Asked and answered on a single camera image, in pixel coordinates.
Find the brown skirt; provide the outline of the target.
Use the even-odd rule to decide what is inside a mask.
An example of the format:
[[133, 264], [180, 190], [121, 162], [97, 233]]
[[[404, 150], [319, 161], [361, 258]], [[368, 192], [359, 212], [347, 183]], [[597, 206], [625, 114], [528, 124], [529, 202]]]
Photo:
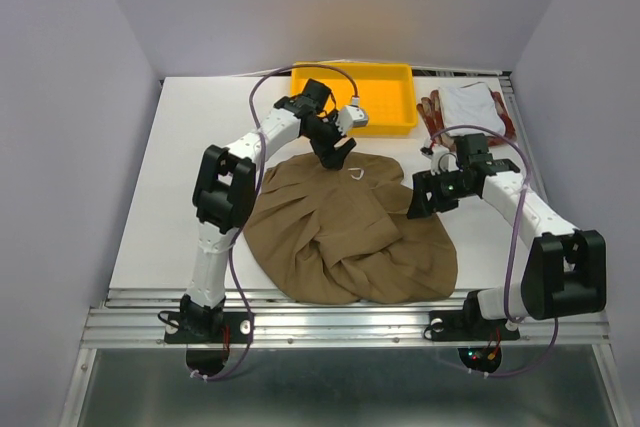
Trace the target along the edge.
[[410, 220], [412, 191], [390, 157], [348, 155], [324, 168], [312, 153], [269, 168], [244, 238], [255, 261], [289, 298], [339, 305], [449, 297], [457, 253], [436, 216]]

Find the red plaid skirt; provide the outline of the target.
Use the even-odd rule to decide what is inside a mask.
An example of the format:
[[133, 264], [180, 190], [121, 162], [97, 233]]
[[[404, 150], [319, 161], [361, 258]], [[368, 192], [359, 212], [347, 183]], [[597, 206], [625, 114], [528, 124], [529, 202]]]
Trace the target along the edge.
[[[441, 115], [440, 101], [438, 98], [438, 88], [433, 90], [428, 96], [423, 97], [416, 106], [417, 111], [430, 134], [445, 128]], [[498, 115], [505, 124], [506, 132], [502, 136], [509, 140], [515, 140], [516, 130], [513, 121], [507, 112], [502, 95], [494, 90], [491, 90], [491, 92]]]

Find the white skirt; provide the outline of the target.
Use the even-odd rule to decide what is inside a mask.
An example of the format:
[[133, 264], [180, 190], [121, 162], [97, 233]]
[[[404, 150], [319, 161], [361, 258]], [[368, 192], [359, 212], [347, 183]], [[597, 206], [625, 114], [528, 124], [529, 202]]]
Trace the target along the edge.
[[464, 87], [442, 86], [437, 92], [445, 128], [473, 125], [501, 135], [506, 132], [486, 83], [478, 82]]

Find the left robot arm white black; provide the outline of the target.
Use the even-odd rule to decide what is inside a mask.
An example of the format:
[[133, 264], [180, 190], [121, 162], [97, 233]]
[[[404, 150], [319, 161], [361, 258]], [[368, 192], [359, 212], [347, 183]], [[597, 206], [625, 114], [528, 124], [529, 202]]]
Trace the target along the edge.
[[216, 343], [229, 337], [223, 320], [225, 278], [234, 244], [248, 221], [261, 187], [266, 161], [289, 143], [304, 137], [321, 165], [343, 167], [355, 147], [348, 138], [367, 124], [360, 98], [331, 111], [325, 109], [331, 89], [309, 80], [301, 93], [279, 99], [253, 131], [203, 153], [192, 203], [198, 220], [198, 247], [192, 280], [176, 312], [162, 311], [168, 344]]

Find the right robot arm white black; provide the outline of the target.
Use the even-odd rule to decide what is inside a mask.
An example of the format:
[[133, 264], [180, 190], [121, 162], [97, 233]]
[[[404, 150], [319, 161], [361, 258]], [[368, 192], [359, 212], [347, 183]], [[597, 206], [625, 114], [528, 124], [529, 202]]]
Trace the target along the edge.
[[459, 136], [453, 148], [426, 141], [430, 161], [413, 174], [408, 218], [450, 212], [460, 200], [477, 197], [511, 226], [510, 245], [523, 243], [528, 258], [522, 278], [506, 271], [503, 285], [467, 294], [463, 306], [432, 314], [427, 329], [435, 341], [519, 336], [517, 323], [559, 319], [604, 310], [607, 302], [606, 242], [596, 230], [581, 230], [529, 188], [522, 164], [495, 158], [481, 133]]

